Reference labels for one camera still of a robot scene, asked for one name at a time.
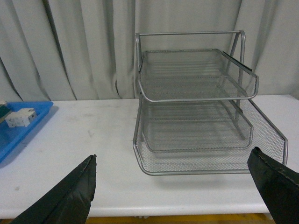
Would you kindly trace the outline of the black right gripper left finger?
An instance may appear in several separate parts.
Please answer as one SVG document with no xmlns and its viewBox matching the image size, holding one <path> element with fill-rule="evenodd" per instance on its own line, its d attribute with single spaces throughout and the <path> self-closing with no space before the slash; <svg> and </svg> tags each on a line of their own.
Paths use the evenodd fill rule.
<svg viewBox="0 0 299 224">
<path fill-rule="evenodd" d="M 13 224 L 84 224 L 96 190 L 96 155 L 88 156 Z"/>
</svg>

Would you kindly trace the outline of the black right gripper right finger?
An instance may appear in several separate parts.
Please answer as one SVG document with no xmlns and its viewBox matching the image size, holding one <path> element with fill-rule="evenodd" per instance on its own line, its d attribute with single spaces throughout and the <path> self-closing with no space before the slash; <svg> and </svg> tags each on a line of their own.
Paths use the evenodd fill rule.
<svg viewBox="0 0 299 224">
<path fill-rule="evenodd" d="M 247 161 L 250 174 L 264 203 L 277 224 L 299 222 L 299 174 L 252 149 Z"/>
</svg>

